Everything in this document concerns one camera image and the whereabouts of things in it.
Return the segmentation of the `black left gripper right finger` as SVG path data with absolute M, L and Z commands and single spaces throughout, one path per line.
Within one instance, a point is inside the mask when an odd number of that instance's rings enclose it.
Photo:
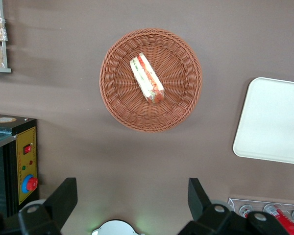
M 287 235 L 287 230 L 272 215 L 252 211 L 241 217 L 226 206 L 213 204 L 199 179 L 188 182 L 188 206 L 193 217 L 179 235 Z

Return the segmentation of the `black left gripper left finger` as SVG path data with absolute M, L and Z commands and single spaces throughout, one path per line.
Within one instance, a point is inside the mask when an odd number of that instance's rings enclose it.
M 31 203 L 8 218 L 0 213 L 0 235 L 60 235 L 77 202 L 76 178 L 66 178 L 43 203 Z

